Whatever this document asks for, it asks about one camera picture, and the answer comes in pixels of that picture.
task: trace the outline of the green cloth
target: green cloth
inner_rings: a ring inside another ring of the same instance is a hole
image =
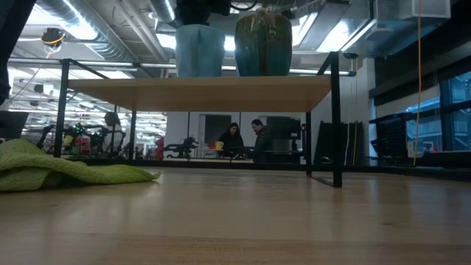
[[[122,184],[156,180],[133,166],[94,166],[53,158],[25,140],[0,144],[0,192],[93,184]]]

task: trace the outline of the man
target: man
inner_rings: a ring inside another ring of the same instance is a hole
[[[273,150],[273,141],[272,137],[269,134],[267,128],[263,125],[262,121],[255,119],[252,121],[252,129],[257,135],[257,140],[255,140],[255,150],[254,150],[254,162],[256,163],[267,163],[267,154],[265,151]]]

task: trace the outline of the ductwork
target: ductwork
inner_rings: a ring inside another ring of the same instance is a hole
[[[116,36],[86,0],[37,0],[41,11],[55,17],[69,34],[80,40],[93,40],[85,44],[107,61],[136,62],[138,58]],[[149,77],[137,71],[135,77]]]
[[[149,0],[149,3],[159,22],[168,23],[175,19],[175,0]]]

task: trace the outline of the table surface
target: table surface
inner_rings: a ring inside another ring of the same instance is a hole
[[[471,184],[346,173],[334,189],[304,172],[164,169],[0,194],[0,235],[0,264],[469,265]]]
[[[309,112],[330,77],[81,79],[69,88],[137,111]]]

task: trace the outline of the computer monitor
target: computer monitor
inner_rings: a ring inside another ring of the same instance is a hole
[[[277,140],[300,140],[301,120],[289,117],[268,117],[266,125]]]
[[[20,138],[28,115],[24,112],[0,111],[0,138]]]

